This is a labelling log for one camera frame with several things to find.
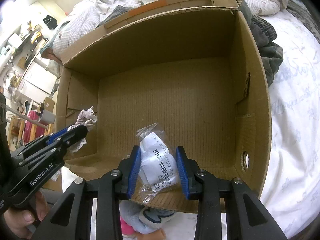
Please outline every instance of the cardboard box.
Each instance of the cardboard box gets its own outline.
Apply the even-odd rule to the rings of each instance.
[[[86,180],[99,178],[138,145],[137,129],[159,122],[171,144],[182,145],[202,169],[241,177],[260,195],[271,115],[257,46],[235,0],[214,0],[225,7],[184,1],[188,8],[131,16],[107,34],[93,31],[80,39],[87,47],[77,42],[63,53],[57,130],[82,109],[94,106],[98,116],[88,144],[66,156],[67,166]],[[138,190],[132,200],[141,203]],[[197,212],[197,201],[187,201],[181,189],[159,193],[148,205]]]
[[[62,192],[62,175],[60,174],[56,181],[49,179],[46,184],[43,185],[43,188]]]
[[[44,109],[49,111],[50,113],[53,112],[53,108],[54,108],[54,105],[55,105],[55,101],[53,101],[51,98],[48,98],[48,97],[45,97],[44,101],[43,101],[43,104],[44,104]]]

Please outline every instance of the blue gripper pad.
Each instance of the blue gripper pad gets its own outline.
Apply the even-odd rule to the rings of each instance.
[[[131,166],[131,171],[128,179],[128,190],[127,190],[128,199],[131,199],[131,196],[133,195],[136,188],[136,184],[137,184],[138,174],[141,166],[140,147],[135,146],[132,149],[130,158],[132,158],[132,166]]]
[[[48,142],[47,142],[47,145],[52,144],[55,139],[61,137],[62,134],[66,133],[66,132],[68,131],[68,128],[69,128],[69,127],[66,127],[66,128],[64,128],[64,129],[62,129],[62,130],[54,133],[53,135],[51,135],[51,136],[49,137],[49,140],[48,140]]]
[[[188,180],[187,171],[184,166],[184,162],[183,162],[179,147],[176,148],[176,161],[177,161],[177,168],[178,168],[178,173],[180,177],[182,192],[186,197],[186,199],[190,199],[189,180]]]
[[[198,163],[195,160],[188,159],[182,146],[176,148],[176,161],[182,192],[186,199],[199,199],[202,193],[202,185],[195,179],[195,173],[199,170]]]

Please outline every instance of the pink plush toy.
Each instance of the pink plush toy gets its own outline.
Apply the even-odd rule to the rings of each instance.
[[[123,219],[120,217],[121,230],[124,237],[135,238],[136,232],[133,230],[132,226],[129,226]]]

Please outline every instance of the human hand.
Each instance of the human hand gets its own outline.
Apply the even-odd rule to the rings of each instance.
[[[36,212],[40,221],[47,215],[49,208],[44,196],[40,191],[35,194],[36,197]],[[4,213],[4,219],[10,230],[20,238],[30,239],[32,233],[27,226],[35,221],[35,217],[30,211],[20,211],[14,208],[9,208]]]

